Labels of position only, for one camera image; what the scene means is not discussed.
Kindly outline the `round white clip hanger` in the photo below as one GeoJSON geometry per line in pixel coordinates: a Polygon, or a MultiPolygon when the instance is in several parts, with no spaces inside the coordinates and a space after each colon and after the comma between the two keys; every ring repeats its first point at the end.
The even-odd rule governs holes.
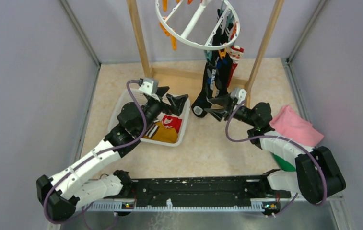
{"type": "Polygon", "coordinates": [[[220,50],[225,53],[235,45],[241,34],[241,20],[229,0],[156,0],[154,10],[159,27],[169,38],[173,51],[187,46],[195,50],[220,50]],[[229,11],[234,16],[230,41],[213,46],[215,32],[229,11]]]}

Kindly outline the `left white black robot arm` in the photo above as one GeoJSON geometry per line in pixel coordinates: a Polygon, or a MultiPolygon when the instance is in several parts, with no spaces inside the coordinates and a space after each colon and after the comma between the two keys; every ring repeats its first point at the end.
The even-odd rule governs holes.
{"type": "Polygon", "coordinates": [[[126,198],[131,194],[128,172],[119,171],[103,179],[89,180],[133,151],[160,115],[182,115],[189,96],[174,96],[168,90],[167,86],[153,90],[128,89],[131,100],[120,108],[118,123],[93,149],[64,170],[37,179],[37,197],[49,222],[60,224],[74,219],[77,209],[107,196],[126,198]]]}

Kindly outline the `red Santa snowflake sock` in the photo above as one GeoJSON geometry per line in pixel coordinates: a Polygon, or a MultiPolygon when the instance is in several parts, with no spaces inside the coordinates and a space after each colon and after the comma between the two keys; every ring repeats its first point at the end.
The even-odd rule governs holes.
{"type": "Polygon", "coordinates": [[[227,85],[227,87],[229,87],[232,77],[234,75],[234,71],[235,71],[241,57],[244,54],[244,48],[237,46],[237,45],[233,45],[228,48],[227,53],[228,53],[230,59],[232,60],[231,69],[230,69],[229,78],[228,78],[228,85],[227,85]]]}

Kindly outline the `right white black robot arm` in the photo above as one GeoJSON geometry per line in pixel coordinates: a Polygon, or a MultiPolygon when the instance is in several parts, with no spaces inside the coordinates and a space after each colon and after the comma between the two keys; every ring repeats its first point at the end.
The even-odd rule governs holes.
{"type": "Polygon", "coordinates": [[[292,171],[280,168],[262,174],[259,191],[264,197],[273,197],[282,190],[300,194],[309,203],[319,205],[347,187],[329,148],[302,145],[270,126],[269,103],[260,102],[248,108],[242,99],[231,94],[210,98],[209,103],[219,108],[206,108],[207,113],[218,121],[225,120],[228,125],[232,119],[251,125],[247,140],[293,167],[292,171]]]}

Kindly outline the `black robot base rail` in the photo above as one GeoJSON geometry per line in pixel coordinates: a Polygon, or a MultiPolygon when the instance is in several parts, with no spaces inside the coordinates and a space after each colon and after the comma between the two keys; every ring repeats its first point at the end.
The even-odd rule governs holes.
{"type": "Polygon", "coordinates": [[[108,195],[116,201],[130,200],[136,207],[223,208],[250,207],[253,199],[290,198],[288,191],[274,191],[260,175],[176,177],[134,179],[118,195],[108,195]]]}

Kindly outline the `black sock blue squares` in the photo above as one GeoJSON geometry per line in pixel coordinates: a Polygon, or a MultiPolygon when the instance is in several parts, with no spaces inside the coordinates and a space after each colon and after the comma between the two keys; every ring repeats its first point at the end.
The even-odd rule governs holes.
{"type": "Polygon", "coordinates": [[[219,51],[213,51],[213,58],[215,60],[216,67],[216,97],[220,97],[228,94],[229,76],[233,61],[228,53],[226,53],[225,57],[221,58],[219,51]]]}

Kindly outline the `black sock white stripes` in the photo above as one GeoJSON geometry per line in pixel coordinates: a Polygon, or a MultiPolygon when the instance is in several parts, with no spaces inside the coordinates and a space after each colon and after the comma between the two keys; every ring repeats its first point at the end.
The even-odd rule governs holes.
{"type": "Polygon", "coordinates": [[[213,46],[220,46],[224,43],[228,43],[231,37],[231,31],[234,28],[234,16],[229,11],[228,15],[225,19],[222,19],[222,22],[218,26],[215,35],[212,39],[213,46]]]}

